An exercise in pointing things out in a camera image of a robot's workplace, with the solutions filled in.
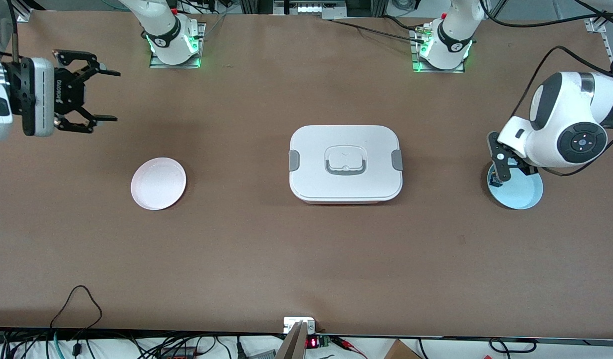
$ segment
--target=robotic arm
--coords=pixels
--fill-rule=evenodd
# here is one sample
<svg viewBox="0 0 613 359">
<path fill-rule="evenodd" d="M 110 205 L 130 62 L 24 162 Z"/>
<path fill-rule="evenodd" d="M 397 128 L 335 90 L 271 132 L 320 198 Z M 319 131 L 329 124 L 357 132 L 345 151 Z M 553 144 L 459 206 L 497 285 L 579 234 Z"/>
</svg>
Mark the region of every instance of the robotic arm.
<svg viewBox="0 0 613 359">
<path fill-rule="evenodd" d="M 496 184 L 511 179 L 510 168 L 533 175 L 538 167 L 569 168 L 593 161 L 606 149 L 605 129 L 613 129 L 613 78 L 555 73 L 535 91 L 529 120 L 513 116 L 500 133 L 488 135 Z"/>
<path fill-rule="evenodd" d="M 428 24 L 431 31 L 422 35 L 425 50 L 420 56 L 441 70 L 456 68 L 468 54 L 482 19 L 484 10 L 479 0 L 452 0 L 446 16 Z"/>
<path fill-rule="evenodd" d="M 62 131 L 90 134 L 98 121 L 117 121 L 115 116 L 90 114 L 85 104 L 85 81 L 96 73 L 120 76 L 108 70 L 90 52 L 54 50 L 58 61 L 41 57 L 22 57 L 19 61 L 0 61 L 0 141 L 5 140 L 13 126 L 13 115 L 21 115 L 23 132 L 27 136 L 47 137 L 54 127 Z M 81 60 L 86 66 L 69 71 L 66 66 Z M 76 111 L 86 123 L 72 123 L 65 115 Z"/>
<path fill-rule="evenodd" d="M 167 0 L 119 0 L 138 18 L 151 51 L 165 64 L 181 64 L 197 54 L 198 21 L 173 14 Z"/>
</svg>

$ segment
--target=brown table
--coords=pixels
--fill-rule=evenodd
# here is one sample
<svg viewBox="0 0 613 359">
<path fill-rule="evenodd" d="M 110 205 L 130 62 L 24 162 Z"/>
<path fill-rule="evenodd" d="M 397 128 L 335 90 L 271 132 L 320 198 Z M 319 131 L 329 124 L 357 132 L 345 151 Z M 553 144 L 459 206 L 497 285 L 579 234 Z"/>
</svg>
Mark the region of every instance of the brown table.
<svg viewBox="0 0 613 359">
<path fill-rule="evenodd" d="M 613 338 L 613 149 L 575 177 L 543 175 L 528 211 L 496 205 L 483 179 L 486 134 L 550 47 L 607 66 L 582 23 L 482 23 L 461 75 L 413 73 L 405 41 L 309 16 L 227 16 L 197 70 L 149 70 L 139 33 L 130 13 L 37 12 L 20 26 L 23 55 L 88 50 L 121 71 L 87 88 L 90 111 L 120 120 L 48 139 L 17 125 L 0 143 L 0 325 L 46 326 L 86 284 L 99 327 L 276 332 L 309 315 L 346 334 Z M 557 70 L 585 69 L 553 55 L 539 81 Z M 400 195 L 301 202 L 287 152 L 309 124 L 393 129 Z M 129 193 L 153 157 L 188 173 L 164 211 Z M 80 293 L 58 325 L 94 317 Z"/>
</svg>

